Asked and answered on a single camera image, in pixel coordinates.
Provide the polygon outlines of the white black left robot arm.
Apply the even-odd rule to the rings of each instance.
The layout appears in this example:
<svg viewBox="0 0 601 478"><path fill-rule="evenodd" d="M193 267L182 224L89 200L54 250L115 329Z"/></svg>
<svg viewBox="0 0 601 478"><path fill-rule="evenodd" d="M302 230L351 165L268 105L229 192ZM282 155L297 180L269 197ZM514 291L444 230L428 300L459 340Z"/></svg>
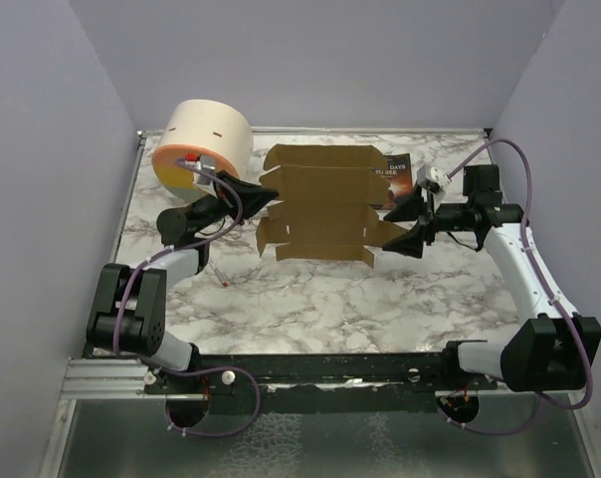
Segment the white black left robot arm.
<svg viewBox="0 0 601 478"><path fill-rule="evenodd" d="M201 383L200 353L166 331L168 290L203 272L211 243L279 196L226 171L198 174L211 181L213 191L158 215L163 245L158 253L136 267L103 266L87 324L90 345L167 370L167 380L183 393Z"/></svg>

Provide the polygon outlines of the brown cardboard box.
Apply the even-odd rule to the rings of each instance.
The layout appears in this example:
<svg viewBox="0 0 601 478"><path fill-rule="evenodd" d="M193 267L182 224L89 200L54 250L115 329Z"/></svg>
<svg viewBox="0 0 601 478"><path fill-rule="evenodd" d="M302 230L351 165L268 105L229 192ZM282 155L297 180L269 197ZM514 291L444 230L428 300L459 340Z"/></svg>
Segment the brown cardboard box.
<svg viewBox="0 0 601 478"><path fill-rule="evenodd" d="M266 155L263 187L279 193L256 229L260 254L276 259L361 261L374 266L369 247L383 247L406 229L379 218L388 183L378 169L385 156L372 145L277 144Z"/></svg>

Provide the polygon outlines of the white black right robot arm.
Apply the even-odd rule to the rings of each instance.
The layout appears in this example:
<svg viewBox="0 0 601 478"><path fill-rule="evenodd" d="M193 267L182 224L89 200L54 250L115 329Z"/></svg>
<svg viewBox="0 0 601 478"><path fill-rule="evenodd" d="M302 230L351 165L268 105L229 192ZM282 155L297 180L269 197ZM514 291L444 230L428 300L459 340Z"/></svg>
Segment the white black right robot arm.
<svg viewBox="0 0 601 478"><path fill-rule="evenodd" d="M517 392L577 390L587 383L601 327L565 299L534 248L531 230L517 204L502 199L500 170L494 164L467 166L464 203L445 203L450 180L436 167L423 166L411 195L386 215L389 222L413 227L383 245L383 250L420 258L437 234L470 232L477 250L498 266L512 296L521 326L504 345L485 341L450 342L450 358L439 365L448 388L461 389L475 374L502 381Z"/></svg>

